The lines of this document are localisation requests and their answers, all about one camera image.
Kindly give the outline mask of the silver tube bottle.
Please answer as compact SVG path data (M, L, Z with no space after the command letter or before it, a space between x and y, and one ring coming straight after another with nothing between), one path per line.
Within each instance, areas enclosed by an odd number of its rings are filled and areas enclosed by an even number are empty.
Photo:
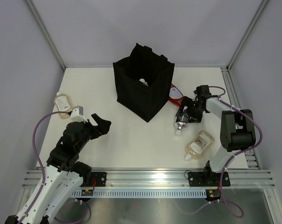
M175 115L175 134L181 135L182 130L187 126L189 123L190 116L187 113L187 110L178 111Z

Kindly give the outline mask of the red liquid bottle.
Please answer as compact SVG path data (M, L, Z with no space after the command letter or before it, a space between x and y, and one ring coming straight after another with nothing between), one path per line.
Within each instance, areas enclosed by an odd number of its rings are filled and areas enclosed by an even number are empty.
M174 105L180 107L183 97L184 95L182 92L174 84L171 84L168 100Z

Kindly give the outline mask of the amber soap refill bottle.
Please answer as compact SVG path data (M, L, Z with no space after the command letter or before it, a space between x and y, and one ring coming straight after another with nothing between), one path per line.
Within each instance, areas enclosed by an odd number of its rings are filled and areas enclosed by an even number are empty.
M210 133L201 130L198 135L186 145L184 159L189 161L191 159L200 158L214 141L214 137Z

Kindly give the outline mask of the beige lotion bottle white cap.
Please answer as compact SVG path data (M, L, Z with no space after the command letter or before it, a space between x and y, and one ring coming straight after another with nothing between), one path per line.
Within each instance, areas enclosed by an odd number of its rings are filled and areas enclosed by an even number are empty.
M148 86L148 83L147 83L144 79L140 79L139 81L140 81L143 85Z

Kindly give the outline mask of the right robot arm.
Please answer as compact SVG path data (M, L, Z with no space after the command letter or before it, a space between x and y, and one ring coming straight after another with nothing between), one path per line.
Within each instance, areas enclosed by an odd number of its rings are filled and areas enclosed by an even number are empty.
M176 113L176 134L192 123L200 123L203 114L212 113L220 119L220 148L207 161L200 172L187 171L191 187L230 186L227 168L232 160L256 143L253 113L249 109L239 109L222 100L221 95L213 95L211 86L201 85L194 91L193 99L184 96Z

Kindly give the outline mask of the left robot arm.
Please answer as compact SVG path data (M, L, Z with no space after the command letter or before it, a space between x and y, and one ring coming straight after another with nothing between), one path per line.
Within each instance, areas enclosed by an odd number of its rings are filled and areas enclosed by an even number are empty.
M7 224L49 224L57 212L80 186L96 186L92 168L79 162L79 153L90 141L106 135L111 121L91 115L96 125L85 117L76 117L67 124L46 165L42 177L23 208L6 219Z

